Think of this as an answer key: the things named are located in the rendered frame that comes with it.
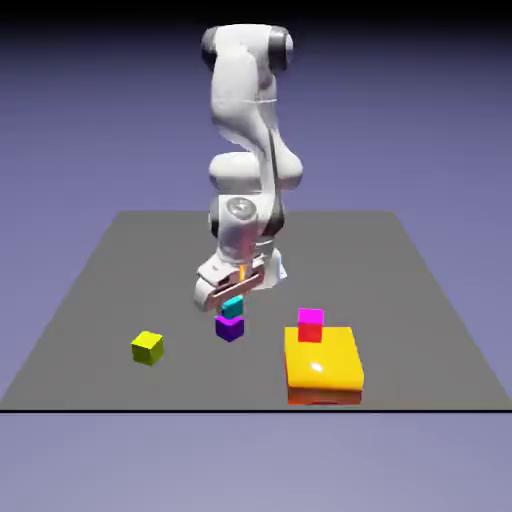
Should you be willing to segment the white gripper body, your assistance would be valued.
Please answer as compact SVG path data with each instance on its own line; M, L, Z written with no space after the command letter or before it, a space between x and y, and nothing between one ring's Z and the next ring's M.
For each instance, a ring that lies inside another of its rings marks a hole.
M197 271L194 302L203 312L218 309L227 300L254 289L264 277L265 261L262 256L246 265L232 264L212 256Z

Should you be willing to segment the small teal cube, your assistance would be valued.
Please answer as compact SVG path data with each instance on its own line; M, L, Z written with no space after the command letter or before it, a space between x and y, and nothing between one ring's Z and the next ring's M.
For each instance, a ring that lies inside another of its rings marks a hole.
M242 295L234 296L221 305L220 314L228 320L242 316L243 313L244 297Z

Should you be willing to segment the small purple cube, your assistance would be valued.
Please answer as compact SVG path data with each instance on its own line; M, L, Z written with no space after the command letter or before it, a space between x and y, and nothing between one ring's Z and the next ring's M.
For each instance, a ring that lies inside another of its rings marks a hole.
M227 342L232 342L244 334L245 321L243 316L231 319L217 315L215 317L216 335Z

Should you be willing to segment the small yellow cube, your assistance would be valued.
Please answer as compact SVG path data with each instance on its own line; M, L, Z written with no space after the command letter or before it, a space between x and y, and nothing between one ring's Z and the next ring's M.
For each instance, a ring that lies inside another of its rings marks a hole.
M163 356L163 340L161 334L141 331L130 344L133 360L149 366L154 365Z

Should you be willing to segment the large orange box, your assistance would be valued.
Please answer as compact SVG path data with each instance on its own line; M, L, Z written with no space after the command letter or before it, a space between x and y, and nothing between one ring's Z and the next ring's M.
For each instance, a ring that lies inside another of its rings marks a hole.
M286 327L284 361L289 405L361 402L364 371L351 327L323 327L321 342L300 341L299 328Z

